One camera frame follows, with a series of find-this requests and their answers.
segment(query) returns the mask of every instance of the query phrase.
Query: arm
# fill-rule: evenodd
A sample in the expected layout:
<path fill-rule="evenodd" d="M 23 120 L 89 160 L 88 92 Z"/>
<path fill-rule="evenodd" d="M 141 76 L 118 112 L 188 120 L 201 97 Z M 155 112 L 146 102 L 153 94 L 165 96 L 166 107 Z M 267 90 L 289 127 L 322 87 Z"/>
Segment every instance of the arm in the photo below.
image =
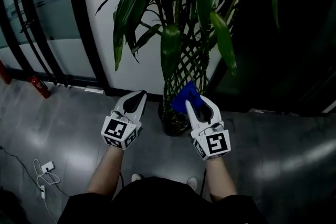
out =
<path fill-rule="evenodd" d="M 91 178 L 87 193 L 113 197 L 116 190 L 124 151 L 110 146 Z"/>
<path fill-rule="evenodd" d="M 223 158 L 219 157 L 207 160 L 206 173 L 209 192 L 213 202 L 237 194 L 235 184 L 225 167 Z"/>

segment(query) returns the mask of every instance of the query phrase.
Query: white sneaker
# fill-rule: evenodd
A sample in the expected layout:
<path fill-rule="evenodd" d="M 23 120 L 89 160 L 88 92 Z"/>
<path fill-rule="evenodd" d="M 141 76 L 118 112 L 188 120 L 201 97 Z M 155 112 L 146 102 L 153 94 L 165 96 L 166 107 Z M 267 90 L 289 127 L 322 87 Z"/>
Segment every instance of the white sneaker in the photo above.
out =
<path fill-rule="evenodd" d="M 197 179 L 196 177 L 191 177 L 188 179 L 187 181 L 187 185 L 190 186 L 193 191 L 196 191 L 197 190 Z"/>
<path fill-rule="evenodd" d="M 131 182 L 137 181 L 137 180 L 141 180 L 143 179 L 143 176 L 140 174 L 133 174 L 131 177 Z"/>

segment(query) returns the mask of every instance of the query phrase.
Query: fire extinguisher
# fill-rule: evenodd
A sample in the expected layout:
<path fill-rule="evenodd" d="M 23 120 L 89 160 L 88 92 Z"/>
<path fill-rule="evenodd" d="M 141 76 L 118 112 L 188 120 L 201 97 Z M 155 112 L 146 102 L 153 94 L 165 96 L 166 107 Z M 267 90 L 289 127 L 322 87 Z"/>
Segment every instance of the fire extinguisher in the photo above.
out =
<path fill-rule="evenodd" d="M 39 91 L 40 94 L 43 95 L 45 99 L 49 98 L 51 93 L 48 90 L 47 86 L 43 83 L 43 81 L 40 81 L 37 76 L 33 76 L 31 78 L 32 85 Z"/>

